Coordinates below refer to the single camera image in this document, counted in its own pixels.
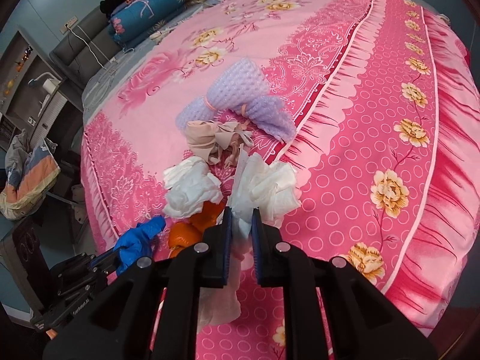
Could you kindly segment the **white desk lamp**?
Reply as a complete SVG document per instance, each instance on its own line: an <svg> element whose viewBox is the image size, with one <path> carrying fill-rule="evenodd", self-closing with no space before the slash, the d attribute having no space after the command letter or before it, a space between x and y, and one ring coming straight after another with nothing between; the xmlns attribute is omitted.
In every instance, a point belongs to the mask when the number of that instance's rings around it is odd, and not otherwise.
<svg viewBox="0 0 480 360"><path fill-rule="evenodd" d="M61 80L50 72L44 72L37 78L28 81L28 87L41 87L49 95L54 95L60 86Z"/></svg>

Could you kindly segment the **grey striped bed mattress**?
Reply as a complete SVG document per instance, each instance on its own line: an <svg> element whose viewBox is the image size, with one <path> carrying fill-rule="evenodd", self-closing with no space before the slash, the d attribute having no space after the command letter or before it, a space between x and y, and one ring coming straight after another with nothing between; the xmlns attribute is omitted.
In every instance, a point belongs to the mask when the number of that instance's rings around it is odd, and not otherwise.
<svg viewBox="0 0 480 360"><path fill-rule="evenodd" d="M171 33L179 24L185 22L191 16L214 7L224 0L206 0L204 2L193 2L185 5L179 12L171 14L165 22L157 24L154 30L159 30L163 34ZM104 69L99 70L92 76L81 95L83 104L83 120L86 121L96 112L97 108L103 103L108 94L119 84L128 79L130 71L135 68L152 50L155 42L150 38L145 38L135 47L130 47L126 51L120 51L115 55L115 59L106 64Z"/></svg>

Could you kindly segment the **beige cloth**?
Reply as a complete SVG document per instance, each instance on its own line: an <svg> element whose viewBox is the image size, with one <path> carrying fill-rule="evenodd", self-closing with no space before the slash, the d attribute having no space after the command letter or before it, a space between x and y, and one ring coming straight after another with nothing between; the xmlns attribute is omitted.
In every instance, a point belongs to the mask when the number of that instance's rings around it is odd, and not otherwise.
<svg viewBox="0 0 480 360"><path fill-rule="evenodd" d="M193 155L209 165L224 164L237 166L241 147L252 147L252 132L249 122L189 121L185 127L185 138Z"/></svg>

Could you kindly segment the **wall power socket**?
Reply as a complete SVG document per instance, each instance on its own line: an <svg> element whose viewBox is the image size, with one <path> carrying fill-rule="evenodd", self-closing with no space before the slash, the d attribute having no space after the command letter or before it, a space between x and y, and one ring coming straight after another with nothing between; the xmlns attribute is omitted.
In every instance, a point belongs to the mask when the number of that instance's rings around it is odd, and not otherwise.
<svg viewBox="0 0 480 360"><path fill-rule="evenodd" d="M78 18L76 16L72 16L70 20L68 20L61 28L60 33L64 34L68 30L70 30L76 23L78 22Z"/></svg>

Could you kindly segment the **grey upholstered headboard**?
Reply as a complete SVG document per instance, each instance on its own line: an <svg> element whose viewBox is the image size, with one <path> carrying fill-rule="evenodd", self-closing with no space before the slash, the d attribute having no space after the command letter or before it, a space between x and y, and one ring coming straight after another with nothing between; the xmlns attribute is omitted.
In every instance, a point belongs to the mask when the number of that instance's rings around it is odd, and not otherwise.
<svg viewBox="0 0 480 360"><path fill-rule="evenodd" d="M80 89L120 52L120 46L107 32L108 24L106 16L96 7L49 52L52 63Z"/></svg>

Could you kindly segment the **white tissue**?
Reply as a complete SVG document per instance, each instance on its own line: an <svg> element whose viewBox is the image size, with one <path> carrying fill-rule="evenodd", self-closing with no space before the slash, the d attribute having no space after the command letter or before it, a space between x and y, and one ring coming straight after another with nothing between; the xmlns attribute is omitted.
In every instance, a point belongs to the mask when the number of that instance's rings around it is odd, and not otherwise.
<svg viewBox="0 0 480 360"><path fill-rule="evenodd" d="M281 161L267 164L259 154L240 150L227 201L233 216L229 277L221 289L201 289L198 332L206 326L231 323L240 317L237 291L241 271L253 267L250 236L253 210L259 209L264 223L281 227L284 216L301 206L296 185L296 171L290 164Z"/></svg>
<svg viewBox="0 0 480 360"><path fill-rule="evenodd" d="M167 190L163 213L173 219L187 219L200 213L203 203L219 204L223 199L221 181L198 156L164 170L163 187Z"/></svg>

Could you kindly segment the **pink floral quilt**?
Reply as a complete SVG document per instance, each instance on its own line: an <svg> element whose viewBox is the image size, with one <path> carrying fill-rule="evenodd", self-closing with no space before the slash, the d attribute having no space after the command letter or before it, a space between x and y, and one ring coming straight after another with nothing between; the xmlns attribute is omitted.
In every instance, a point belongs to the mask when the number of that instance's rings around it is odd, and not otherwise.
<svg viewBox="0 0 480 360"><path fill-rule="evenodd" d="M452 28L412 0L224 0L178 25L85 121L81 181L97 247L165 206L190 155L176 116L252 60L296 127L252 153L296 171L282 236L346 258L424 334L479 232L479 90Z"/></svg>

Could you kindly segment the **purple foam net bundle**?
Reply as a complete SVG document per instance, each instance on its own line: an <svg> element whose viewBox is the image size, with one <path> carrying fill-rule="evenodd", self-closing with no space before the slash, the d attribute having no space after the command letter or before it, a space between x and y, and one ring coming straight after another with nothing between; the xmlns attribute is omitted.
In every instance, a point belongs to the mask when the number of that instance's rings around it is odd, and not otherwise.
<svg viewBox="0 0 480 360"><path fill-rule="evenodd" d="M249 102L229 107L230 111L249 119L259 129L278 141L290 142L295 138L296 127L292 115L278 96L261 95Z"/></svg>
<svg viewBox="0 0 480 360"><path fill-rule="evenodd" d="M184 131L191 121L211 121L225 110L239 110L253 100L268 95L269 82L249 58L242 58L224 71L207 92L189 103L178 116L176 127Z"/></svg>

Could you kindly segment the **blue floral folded quilt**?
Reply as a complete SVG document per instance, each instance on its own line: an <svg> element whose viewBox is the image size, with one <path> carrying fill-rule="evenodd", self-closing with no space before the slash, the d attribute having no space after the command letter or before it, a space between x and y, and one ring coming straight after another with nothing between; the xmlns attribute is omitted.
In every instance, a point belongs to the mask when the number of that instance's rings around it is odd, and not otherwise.
<svg viewBox="0 0 480 360"><path fill-rule="evenodd" d="M119 5L109 18L107 32L121 47L149 36L156 25L178 14L185 7L185 0L128 0Z"/></svg>

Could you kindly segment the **orange grey blanket on chair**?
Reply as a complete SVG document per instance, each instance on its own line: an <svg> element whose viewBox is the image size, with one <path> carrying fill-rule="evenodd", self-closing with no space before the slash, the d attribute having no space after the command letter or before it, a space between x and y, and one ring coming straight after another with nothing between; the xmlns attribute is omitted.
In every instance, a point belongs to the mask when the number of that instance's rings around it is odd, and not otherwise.
<svg viewBox="0 0 480 360"><path fill-rule="evenodd" d="M1 192L1 214L6 219L16 221L30 215L55 184L60 167L51 146L55 144L41 139L31 148L25 129L13 137L5 157L7 181Z"/></svg>

